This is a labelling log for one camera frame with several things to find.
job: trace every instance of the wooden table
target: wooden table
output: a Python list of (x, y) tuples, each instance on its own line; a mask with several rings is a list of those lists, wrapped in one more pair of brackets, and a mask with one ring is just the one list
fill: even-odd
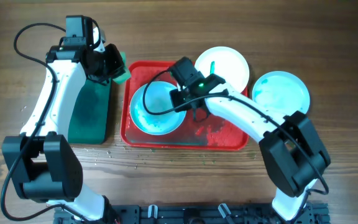
[[(18, 134), (29, 118), (45, 75), (45, 68), (15, 54), (13, 38), (28, 24), (64, 27), (66, 15), (84, 14), (97, 20), (108, 42), (127, 54), (128, 64), (184, 55), (196, 59), (204, 50), (223, 45), (240, 51), (254, 78), (274, 70), (300, 77), (311, 94), (309, 116), (332, 159), (324, 173), (330, 194), (310, 199), (329, 204), (332, 223), (358, 223), (358, 1), (10, 2), (0, 0), (0, 191), (7, 174), (1, 142)], [(43, 59), (62, 35), (35, 27), (20, 37), (19, 48)], [(125, 150), (119, 137), (123, 85), (114, 88), (107, 141), (73, 146), (85, 183), (112, 204), (272, 200), (275, 186), (254, 142), (239, 152)], [(7, 207), (14, 215), (29, 215), (44, 206), (19, 200), (12, 187), (8, 190)], [(49, 212), (28, 223), (51, 222)], [(0, 223), (8, 223), (1, 211)]]

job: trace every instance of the green cloth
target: green cloth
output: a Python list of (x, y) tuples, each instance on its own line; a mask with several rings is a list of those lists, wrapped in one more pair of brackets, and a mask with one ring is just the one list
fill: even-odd
[[(126, 56), (120, 52), (124, 64)], [(126, 73), (114, 81), (118, 84), (125, 82), (131, 73)], [(101, 144), (106, 139), (106, 124), (109, 113), (111, 95), (111, 80), (106, 86), (90, 80), (80, 90), (75, 102), (70, 125), (68, 127), (68, 143), (72, 144)]]

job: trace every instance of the white plate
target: white plate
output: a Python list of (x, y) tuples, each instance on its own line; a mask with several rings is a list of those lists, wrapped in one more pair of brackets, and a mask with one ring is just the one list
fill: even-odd
[[(151, 135), (168, 134), (178, 128), (186, 116), (186, 111), (174, 111), (163, 115), (151, 115), (143, 107), (143, 93), (146, 85), (136, 90), (129, 106), (134, 124), (143, 132)], [(169, 92), (176, 89), (171, 83), (155, 81), (146, 92), (147, 109), (162, 112), (173, 108)]]
[(306, 85), (298, 77), (282, 71), (262, 75), (252, 89), (252, 100), (287, 115), (295, 111), (306, 114), (310, 106)]
[(224, 78), (238, 92), (245, 90), (249, 80), (249, 67), (238, 51), (230, 47), (213, 47), (198, 57), (195, 68), (207, 77), (212, 62), (215, 62), (215, 74)]

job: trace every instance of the plate with blue residue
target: plate with blue residue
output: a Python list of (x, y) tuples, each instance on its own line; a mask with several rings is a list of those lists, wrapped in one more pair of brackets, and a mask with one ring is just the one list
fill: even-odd
[[(151, 135), (168, 134), (178, 128), (186, 116), (186, 111), (174, 111), (163, 115), (151, 115), (143, 107), (143, 94), (146, 85), (136, 90), (131, 99), (130, 114), (134, 124)], [(171, 83), (152, 82), (146, 92), (146, 106), (149, 111), (162, 112), (173, 108), (169, 92), (176, 89)]]
[(264, 108), (287, 115), (295, 111), (306, 114), (310, 107), (306, 85), (298, 77), (283, 71), (262, 75), (252, 89), (252, 99)]

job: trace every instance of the red plastic tray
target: red plastic tray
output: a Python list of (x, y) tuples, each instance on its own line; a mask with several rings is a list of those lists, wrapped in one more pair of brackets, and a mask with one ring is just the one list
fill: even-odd
[[(174, 149), (205, 149), (237, 151), (248, 142), (248, 135), (230, 122), (210, 115), (203, 122), (193, 121), (192, 110), (187, 111), (185, 120), (176, 130), (163, 136), (144, 133), (133, 123), (129, 114), (132, 96), (142, 85), (145, 85), (158, 72), (167, 69), (174, 62), (138, 61), (129, 67), (132, 77), (126, 81), (124, 105), (122, 107), (120, 135), (122, 140), (133, 147), (156, 147)], [(176, 85), (169, 73), (157, 80)], [(247, 89), (242, 93), (247, 96)], [(205, 112), (197, 110), (197, 118), (205, 117)]]

